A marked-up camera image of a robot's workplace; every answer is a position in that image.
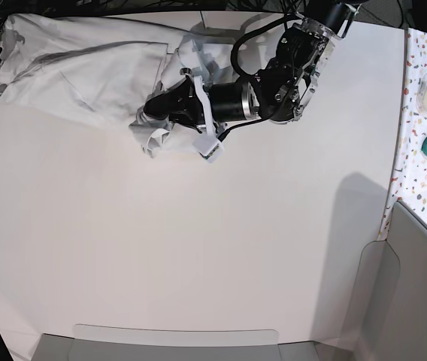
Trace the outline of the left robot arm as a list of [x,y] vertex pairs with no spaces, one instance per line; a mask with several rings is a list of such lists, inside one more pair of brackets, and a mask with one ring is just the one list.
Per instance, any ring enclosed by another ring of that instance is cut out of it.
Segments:
[[[204,86],[182,68],[180,84],[147,101],[144,113],[199,133],[212,131],[217,142],[241,127],[297,121],[316,92],[333,41],[346,36],[361,6],[360,1],[309,1],[302,12],[289,12],[234,43],[230,64],[236,81]],[[241,46],[278,26],[284,32],[274,57],[253,74],[243,70]]]

